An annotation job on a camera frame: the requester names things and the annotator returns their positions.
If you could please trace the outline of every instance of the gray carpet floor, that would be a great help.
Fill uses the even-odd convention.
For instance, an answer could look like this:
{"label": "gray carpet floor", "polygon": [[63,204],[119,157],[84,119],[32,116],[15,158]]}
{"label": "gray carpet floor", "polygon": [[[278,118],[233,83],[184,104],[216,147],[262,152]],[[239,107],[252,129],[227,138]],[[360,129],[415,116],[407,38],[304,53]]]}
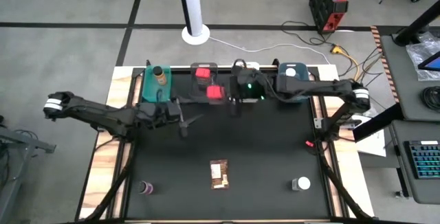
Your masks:
{"label": "gray carpet floor", "polygon": [[[349,0],[341,25],[409,25],[436,0]],[[279,25],[284,21],[313,24],[308,0],[201,0],[207,24]],[[133,0],[0,0],[0,22],[126,23]],[[183,23],[180,0],[142,0],[136,23]],[[154,63],[188,65],[214,61],[230,64],[236,58],[270,64],[281,62],[325,64],[322,55],[293,46],[247,53],[216,41],[193,47],[180,30],[134,30],[124,65]],[[304,38],[315,32],[298,32]],[[19,192],[12,222],[59,223],[72,221],[93,150],[96,132],[88,125],[65,119],[43,118],[49,93],[72,91],[86,99],[104,102],[124,30],[0,28],[0,114],[12,128],[24,128],[41,140],[57,144],[52,155],[35,157]],[[246,49],[278,43],[307,46],[279,31],[213,30],[211,36]],[[336,32],[330,42],[342,45],[359,62],[375,48],[370,32]],[[330,46],[313,47],[343,72],[349,61],[329,53]],[[383,72],[377,63],[374,72]],[[346,77],[353,77],[354,70]],[[364,83],[373,78],[367,76]],[[369,86],[373,107],[383,111],[394,102],[383,74]],[[381,219],[440,223],[440,207],[419,205],[412,199],[395,199],[399,190],[394,170],[365,169],[373,209]]]}

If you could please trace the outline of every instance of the desk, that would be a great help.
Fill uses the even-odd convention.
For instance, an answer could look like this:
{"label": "desk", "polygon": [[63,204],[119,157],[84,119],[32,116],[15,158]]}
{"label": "desk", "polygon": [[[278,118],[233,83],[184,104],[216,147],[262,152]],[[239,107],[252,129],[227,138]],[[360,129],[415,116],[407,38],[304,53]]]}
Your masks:
{"label": "desk", "polygon": [[393,143],[399,151],[400,174],[402,190],[407,196],[414,197],[418,203],[440,204],[440,180],[416,179],[406,154],[405,141],[439,140],[438,124],[427,122],[407,122],[395,120],[390,125]]}
{"label": "desk", "polygon": [[[321,80],[333,80],[338,78],[338,73],[334,65],[316,66],[318,67]],[[133,67],[115,68],[112,76],[109,96],[107,98],[108,105],[113,107],[123,107],[127,104],[127,98],[130,93],[133,96],[133,100],[138,99],[140,81],[136,80],[134,84],[131,85],[132,74]],[[339,98],[325,97],[325,106],[327,107],[327,110],[321,110],[320,106],[317,105],[315,106],[317,115],[322,115],[322,111],[326,111],[328,115],[333,115],[333,113],[342,105],[342,103],[343,102]],[[340,136],[346,138],[353,137],[352,133],[347,130],[341,130]],[[100,133],[96,140],[96,146],[110,139],[111,138],[108,133]],[[85,190],[82,193],[81,201],[78,206],[78,212],[76,215],[77,219],[85,218],[91,214],[94,208],[102,200],[103,196],[107,193],[111,186],[115,169],[120,170],[120,168],[115,168],[117,158],[120,157],[122,163],[124,163],[124,161],[127,159],[129,146],[130,144],[122,144],[119,141],[114,141],[94,153],[85,182]],[[360,207],[367,214],[373,216],[373,208],[371,207],[368,189],[364,180],[364,174],[362,172],[356,145],[353,142],[338,140],[334,142],[334,147],[336,156],[338,158],[339,173],[345,188],[348,190],[354,200],[360,205]],[[329,151],[326,151],[326,158],[329,163],[331,163]],[[335,215],[342,216],[344,208],[340,205],[340,198],[333,184],[330,183],[330,185]],[[121,186],[115,198],[115,211],[113,211],[113,214],[106,213],[103,215],[103,218],[120,216],[120,210],[123,206],[123,191],[124,186]]]}
{"label": "desk", "polygon": [[382,59],[396,104],[354,130],[356,140],[388,126],[393,120],[440,122],[440,113],[425,106],[419,94],[439,81],[418,81],[417,72],[405,47],[396,45],[391,36],[382,36]]}

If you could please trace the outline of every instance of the red block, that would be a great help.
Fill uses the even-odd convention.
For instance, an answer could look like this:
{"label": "red block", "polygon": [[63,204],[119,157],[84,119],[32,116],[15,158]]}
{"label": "red block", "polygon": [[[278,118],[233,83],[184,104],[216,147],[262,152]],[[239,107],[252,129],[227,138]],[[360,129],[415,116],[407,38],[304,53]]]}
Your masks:
{"label": "red block", "polygon": [[221,99],[223,97],[224,87],[212,85],[206,89],[206,96],[210,99]]}
{"label": "red block", "polygon": [[198,78],[209,78],[211,75],[211,71],[206,68],[197,68],[195,71],[195,76]]}

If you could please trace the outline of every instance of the keyboard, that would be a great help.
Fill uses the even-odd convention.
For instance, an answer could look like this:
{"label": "keyboard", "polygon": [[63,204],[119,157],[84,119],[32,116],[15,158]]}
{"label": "keyboard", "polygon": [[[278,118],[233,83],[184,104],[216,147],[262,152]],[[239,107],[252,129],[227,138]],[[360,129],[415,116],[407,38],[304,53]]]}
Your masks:
{"label": "keyboard", "polygon": [[437,141],[405,142],[417,179],[440,179],[440,145]]}

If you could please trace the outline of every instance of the plastic bag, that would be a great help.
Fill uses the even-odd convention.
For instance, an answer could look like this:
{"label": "plastic bag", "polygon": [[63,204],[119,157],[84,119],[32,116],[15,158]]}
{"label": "plastic bag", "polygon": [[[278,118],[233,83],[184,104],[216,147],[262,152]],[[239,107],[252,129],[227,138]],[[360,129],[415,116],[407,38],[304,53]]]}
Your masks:
{"label": "plastic bag", "polygon": [[425,43],[407,45],[406,51],[411,57],[419,81],[440,80],[440,71],[429,71],[417,68],[418,64],[440,51],[440,41],[428,40]]}

